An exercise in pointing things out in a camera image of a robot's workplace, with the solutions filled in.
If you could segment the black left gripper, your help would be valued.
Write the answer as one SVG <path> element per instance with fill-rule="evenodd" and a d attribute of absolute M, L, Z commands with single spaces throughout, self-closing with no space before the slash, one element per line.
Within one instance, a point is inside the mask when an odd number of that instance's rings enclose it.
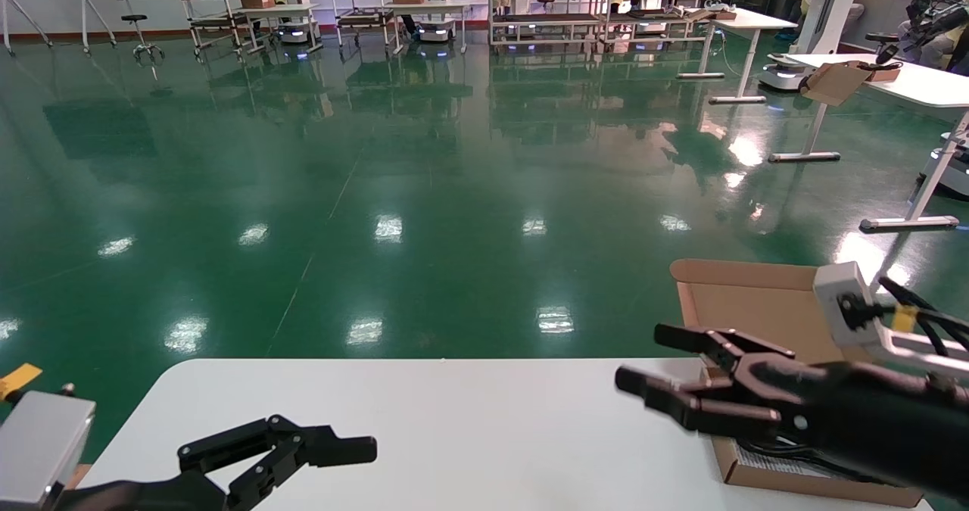
<path fill-rule="evenodd" d="M 253 469 L 229 484 L 228 494 L 201 474 L 262 453 L 266 456 Z M 184 444 L 179 448 L 184 473 L 169 480 L 114 481 L 63 491 L 55 510 L 253 510 L 302 467 L 366 465 L 377 456 L 373 436 L 340 438 L 329 425 L 302 427 L 284 416 L 270 416 Z"/>

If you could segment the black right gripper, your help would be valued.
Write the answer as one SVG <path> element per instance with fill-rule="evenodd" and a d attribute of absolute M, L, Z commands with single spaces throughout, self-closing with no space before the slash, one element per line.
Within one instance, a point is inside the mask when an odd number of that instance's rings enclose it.
<path fill-rule="evenodd" d="M 814 460 L 880 482 L 948 498 L 967 496 L 967 388 L 868 363 L 796 362 L 795 353 L 736 329 L 661 322 L 654 341 L 738 375 L 682 385 L 620 366 L 617 391 L 640 398 L 685 431 L 771 434 L 769 455 Z"/>

